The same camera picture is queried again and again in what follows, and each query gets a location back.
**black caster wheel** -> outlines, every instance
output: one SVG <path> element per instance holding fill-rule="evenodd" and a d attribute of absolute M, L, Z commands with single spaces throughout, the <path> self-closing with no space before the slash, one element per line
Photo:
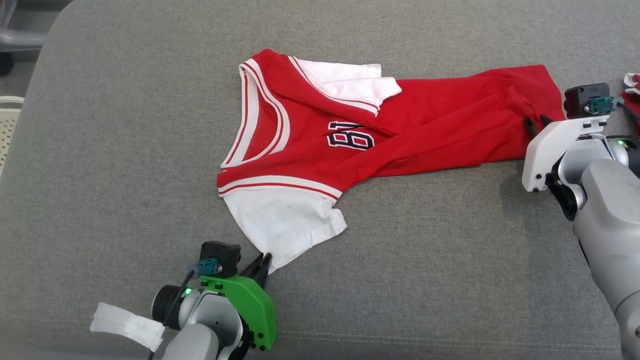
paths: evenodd
<path fill-rule="evenodd" d="M 10 53 L 0 53 L 0 76 L 8 75 L 13 69 L 13 56 Z"/>

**gray fabric surface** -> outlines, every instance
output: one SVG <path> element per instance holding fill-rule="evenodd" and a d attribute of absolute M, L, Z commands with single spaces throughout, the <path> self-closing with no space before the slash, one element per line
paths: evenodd
<path fill-rule="evenodd" d="M 595 0 L 76 1 L 33 75 L 0 177 L 2 336 L 144 356 L 92 334 L 98 302 L 150 316 L 207 240 L 257 252 L 218 198 L 237 64 L 265 47 L 440 78 L 545 64 L 561 90 L 637 68 L 640 3 Z M 612 116 L 609 131 L 629 133 Z M 275 272 L 271 359 L 619 359 L 570 225 L 521 162 L 373 179 L 349 229 Z"/>

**robotic arm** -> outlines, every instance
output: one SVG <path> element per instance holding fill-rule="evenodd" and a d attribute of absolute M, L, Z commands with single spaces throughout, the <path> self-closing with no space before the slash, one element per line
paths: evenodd
<path fill-rule="evenodd" d="M 625 359 L 640 359 L 640 138 L 604 136 L 611 111 L 624 107 L 606 84 L 565 92 L 568 120 L 537 129 L 522 184 L 549 189 L 573 222 L 591 276 L 620 327 Z"/>

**red and white t-shirt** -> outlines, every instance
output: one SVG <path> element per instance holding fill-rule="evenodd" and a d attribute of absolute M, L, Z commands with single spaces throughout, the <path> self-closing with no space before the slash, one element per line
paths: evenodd
<path fill-rule="evenodd" d="M 521 158 L 524 116 L 563 119 L 542 65 L 396 81 L 379 65 L 267 49 L 240 75 L 242 123 L 218 188 L 245 235 L 272 253 L 271 271 L 346 228 L 333 205 L 354 184 Z"/>

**white plastic basket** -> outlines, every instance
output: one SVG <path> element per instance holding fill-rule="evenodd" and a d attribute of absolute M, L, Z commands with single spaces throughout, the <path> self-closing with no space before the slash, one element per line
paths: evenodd
<path fill-rule="evenodd" d="M 0 104 L 9 102 L 22 104 L 24 103 L 24 98 L 18 96 L 0 96 Z M 13 140 L 13 132 L 18 123 L 19 115 L 20 109 L 0 108 L 0 176 L 2 175 L 4 162 L 6 161 L 6 154 L 9 151 L 9 145 L 11 145 L 11 141 Z"/>

